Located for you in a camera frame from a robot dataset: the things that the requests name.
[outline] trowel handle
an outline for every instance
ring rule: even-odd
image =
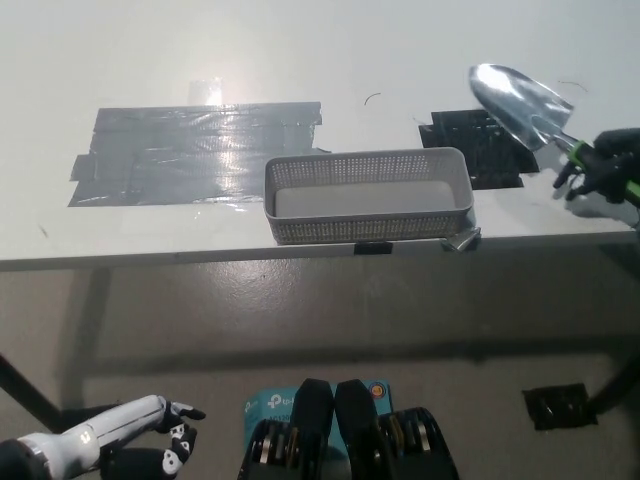
[[[567,154],[569,161],[580,167],[585,172],[584,183],[569,192],[567,199],[571,200],[577,195],[585,195],[594,190],[606,189],[607,182],[616,181],[615,175],[622,173],[625,166],[639,162],[640,159],[634,158],[631,154],[615,159],[607,159],[599,154],[596,149],[586,142],[578,142]],[[622,198],[610,198],[609,201],[621,202]],[[627,181],[624,191],[624,200],[632,205],[640,208],[640,185],[633,180]]]

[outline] table leg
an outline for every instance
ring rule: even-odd
[[[62,412],[0,355],[0,388],[53,433],[66,430]]]

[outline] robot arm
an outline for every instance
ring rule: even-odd
[[[115,474],[135,465],[164,472],[148,478],[175,478],[193,451],[197,435],[183,424],[182,416],[200,420],[205,414],[150,395],[107,410],[60,435],[34,433],[0,443],[0,477],[63,480],[101,468],[103,476],[113,479],[122,478]],[[149,430],[171,433],[171,449],[121,451]],[[135,478],[144,477],[139,473]]]

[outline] robot finger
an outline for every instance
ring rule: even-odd
[[[193,408],[191,405],[180,402],[171,402],[171,412],[174,415],[178,415],[179,417],[187,417],[191,420],[202,420],[207,416],[204,412]]]
[[[177,427],[183,423],[182,417],[187,417],[192,420],[202,420],[207,415],[190,405],[186,405],[184,403],[179,402],[169,402],[167,401],[164,418],[156,431],[158,433],[168,433],[172,428]]]
[[[187,424],[182,424],[172,428],[170,435],[171,448],[164,451],[162,471],[167,478],[175,478],[193,453],[198,431]]]

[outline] silver scoop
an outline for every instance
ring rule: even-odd
[[[484,109],[532,152],[549,143],[569,152],[579,143],[562,131],[573,105],[517,70],[477,65],[469,71],[469,83]]]

